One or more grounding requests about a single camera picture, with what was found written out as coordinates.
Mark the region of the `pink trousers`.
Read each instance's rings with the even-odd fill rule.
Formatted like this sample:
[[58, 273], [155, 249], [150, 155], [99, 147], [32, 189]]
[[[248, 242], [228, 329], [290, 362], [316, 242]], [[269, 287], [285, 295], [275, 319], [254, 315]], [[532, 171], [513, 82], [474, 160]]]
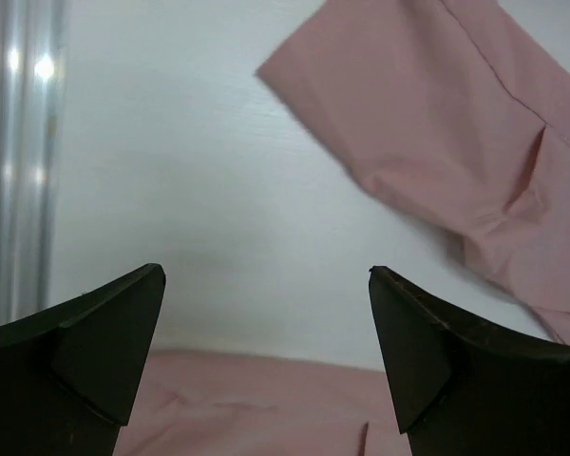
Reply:
[[[370, 195], [570, 346], [570, 74], [494, 1], [329, 1], [261, 79]], [[120, 455], [415, 455], [386, 370], [171, 351]]]

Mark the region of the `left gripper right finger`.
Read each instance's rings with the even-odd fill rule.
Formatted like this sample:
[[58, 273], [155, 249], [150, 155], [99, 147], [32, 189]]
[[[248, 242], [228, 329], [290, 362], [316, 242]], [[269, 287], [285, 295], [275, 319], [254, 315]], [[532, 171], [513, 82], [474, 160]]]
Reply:
[[570, 346], [493, 323], [384, 266], [370, 304], [415, 455], [570, 455]]

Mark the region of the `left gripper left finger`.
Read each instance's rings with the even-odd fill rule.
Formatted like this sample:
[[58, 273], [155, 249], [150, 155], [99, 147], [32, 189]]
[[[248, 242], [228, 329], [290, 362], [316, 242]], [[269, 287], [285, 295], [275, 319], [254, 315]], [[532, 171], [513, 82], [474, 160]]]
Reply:
[[0, 326], [0, 455], [110, 455], [127, 426], [165, 272], [146, 264]]

